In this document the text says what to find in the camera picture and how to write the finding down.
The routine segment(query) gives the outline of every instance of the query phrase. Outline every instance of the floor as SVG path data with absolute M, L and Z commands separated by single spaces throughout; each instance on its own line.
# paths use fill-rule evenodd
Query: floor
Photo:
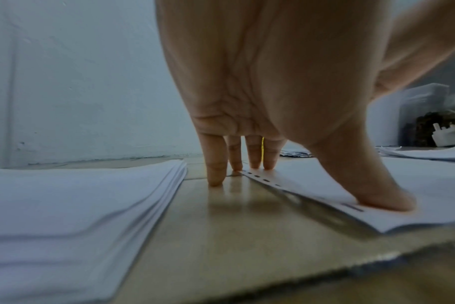
M 25 169 L 125 168 L 166 160 Z M 433 292 L 445 298 L 450 292 L 448 302 L 455 303 L 455 225 L 379 235 L 231 171 L 222 187 L 210 188 L 202 157 L 184 160 L 185 181 L 110 304 L 435 303 Z M 449 249 L 436 249 L 444 246 Z M 436 253 L 421 254 L 429 250 Z M 406 254 L 405 265 L 371 269 Z

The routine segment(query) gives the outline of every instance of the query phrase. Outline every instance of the white object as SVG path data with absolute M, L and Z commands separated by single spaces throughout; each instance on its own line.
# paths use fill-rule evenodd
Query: white object
M 390 156 L 418 158 L 429 160 L 455 161 L 455 147 L 441 150 L 416 150 L 416 151 L 396 151 L 386 148 L 378 148 L 380 152 Z
M 0 169 L 0 303 L 112 297 L 186 172 Z
M 280 162 L 271 171 L 251 169 L 242 173 L 273 188 L 331 206 L 383 233 L 405 225 L 455 221 L 455 163 L 401 158 L 383 161 L 396 182 L 416 196 L 416 210 L 396 212 L 359 205 L 313 158 Z
M 439 124 L 434 124 L 432 139 L 438 147 L 455 146 L 455 125 L 449 128 L 440 128 Z

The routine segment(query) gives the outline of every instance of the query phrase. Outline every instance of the tile floor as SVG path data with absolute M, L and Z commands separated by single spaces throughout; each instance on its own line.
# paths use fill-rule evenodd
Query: tile floor
M 27 169 L 125 168 L 167 160 Z M 320 204 L 232 172 L 222 187 L 211 188 L 203 159 L 184 160 L 186 180 L 111 304 L 205 302 L 455 241 L 455 225 L 379 235 Z

